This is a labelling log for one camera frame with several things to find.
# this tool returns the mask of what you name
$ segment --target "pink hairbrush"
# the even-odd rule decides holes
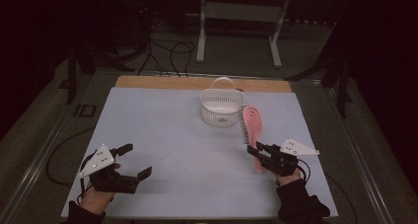
[[[261,114],[254,107],[245,106],[243,108],[242,127],[244,131],[244,142],[246,145],[257,149],[256,142],[262,131]],[[264,168],[260,161],[254,157],[255,170],[264,173]]]

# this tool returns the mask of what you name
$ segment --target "robotic hand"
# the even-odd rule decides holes
[[[152,174],[149,167],[138,173],[136,177],[122,176],[115,170],[116,155],[122,156],[133,149],[132,144],[126,144],[117,149],[108,150],[102,146],[94,154],[88,156],[82,164],[79,177],[81,179],[82,193],[85,192],[83,178],[90,176],[90,182],[95,190],[103,192],[135,193],[139,183]]]
[[[292,175],[298,167],[298,158],[294,155],[286,154],[280,151],[280,147],[273,145],[264,145],[256,142],[257,149],[247,146],[246,152],[256,157],[261,166],[281,177]]]

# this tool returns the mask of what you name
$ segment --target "plastic basket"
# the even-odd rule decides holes
[[[214,89],[215,83],[229,81],[233,89]],[[215,79],[210,89],[200,94],[203,120],[215,127],[230,127],[240,119],[240,109],[244,105],[244,94],[236,90],[233,80],[228,77]]]

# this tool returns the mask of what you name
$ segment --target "floor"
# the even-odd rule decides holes
[[[278,41],[283,67],[272,66],[269,32],[238,33],[208,31],[205,62],[196,63],[197,31],[193,25],[172,31],[160,25],[151,35],[152,57],[141,75],[180,76],[226,75],[231,77],[282,80],[314,65],[332,29],[285,23]],[[172,54],[171,51],[185,52]],[[144,53],[127,62],[137,74],[146,61]],[[66,106],[67,91],[58,89],[66,77],[66,61],[56,69],[55,79],[40,93],[31,107],[1,141],[1,223],[57,223],[69,187],[74,180],[109,89],[119,75],[102,62],[94,75],[78,74],[78,95]],[[356,82],[349,81],[347,118],[335,109],[335,93],[323,89],[317,72],[292,82],[313,142],[320,151],[322,166],[339,212],[331,223],[416,223],[418,198],[406,181],[370,113]],[[75,114],[77,105],[96,106],[93,116]],[[130,223],[113,220],[105,223]],[[135,223],[282,223],[271,220],[136,220]]]

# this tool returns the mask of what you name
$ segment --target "cable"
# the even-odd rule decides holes
[[[353,213],[354,213],[354,218],[355,218],[355,223],[357,224],[358,223],[358,218],[357,218],[357,212],[356,212],[356,209],[354,209],[354,205],[353,205],[353,203],[351,202],[351,200],[350,200],[350,198],[348,197],[348,195],[347,195],[347,193],[345,193],[345,191],[342,189],[342,187],[338,184],[338,182],[336,182],[335,181],[335,179],[333,179],[327,172],[324,172],[325,173],[325,175],[330,179],[330,180],[332,180],[334,183],[335,183],[335,185],[336,186],[338,186],[338,188],[341,190],[341,192],[342,192],[342,194],[345,196],[345,198],[347,199],[347,201],[348,201],[348,203],[350,204],[350,206],[351,206],[351,209],[353,210]]]
[[[165,47],[165,46],[157,43],[156,41],[173,42],[174,43],[174,46],[172,46],[172,48],[168,48],[168,47]],[[191,53],[196,48],[196,46],[192,42],[188,42],[188,41],[177,41],[177,40],[162,40],[162,39],[153,39],[153,38],[150,38],[150,42],[152,44],[154,44],[154,45],[156,45],[156,46],[158,46],[158,47],[160,47],[162,49],[165,49],[165,50],[167,50],[167,51],[170,52],[170,63],[171,63],[172,68],[173,68],[173,70],[175,71],[175,73],[177,74],[178,77],[180,77],[180,75],[178,73],[177,68],[174,65],[173,56],[174,56],[175,53],[176,54],[188,54],[187,62],[185,63],[185,66],[184,66],[184,73],[185,73],[186,77],[188,77],[187,67],[188,67],[188,64],[189,64],[190,59],[191,59]],[[184,45],[185,47],[187,47],[187,50],[185,50],[185,51],[177,51],[177,50],[175,50],[180,45]]]
[[[58,181],[58,180],[56,180],[55,178],[53,178],[52,177],[52,175],[50,174],[50,172],[49,172],[49,165],[50,165],[50,162],[51,162],[51,160],[52,160],[52,157],[53,157],[53,155],[56,153],[56,151],[62,146],[62,145],[64,145],[66,142],[68,142],[69,140],[71,140],[71,139],[73,139],[73,138],[75,138],[75,137],[77,137],[77,136],[79,136],[79,135],[81,135],[81,134],[83,134],[83,133],[85,133],[85,132],[88,132],[88,131],[90,131],[90,130],[92,130],[92,129],[95,129],[95,127],[90,127],[90,128],[87,128],[87,129],[85,129],[85,130],[83,130],[83,131],[80,131],[80,132],[78,132],[78,133],[76,133],[76,134],[74,134],[74,135],[72,135],[72,136],[70,136],[70,137],[68,137],[68,138],[66,138],[66,139],[64,139],[62,142],[60,142],[53,150],[52,150],[52,153],[51,153],[51,155],[49,155],[49,158],[48,158],[48,161],[46,161],[46,166],[45,166],[45,171],[46,171],[46,176],[52,181],[52,182],[54,182],[54,183],[56,183],[56,184],[58,184],[58,185],[62,185],[62,186],[69,186],[69,185],[72,185],[73,183],[64,183],[64,182],[61,182],[61,181]]]
[[[304,177],[304,180],[306,180],[305,183],[307,183],[310,180],[310,177],[311,177],[311,168],[304,160],[298,159],[298,161],[304,163],[305,166],[307,166],[307,168],[308,168],[308,172],[309,172],[308,177]]]

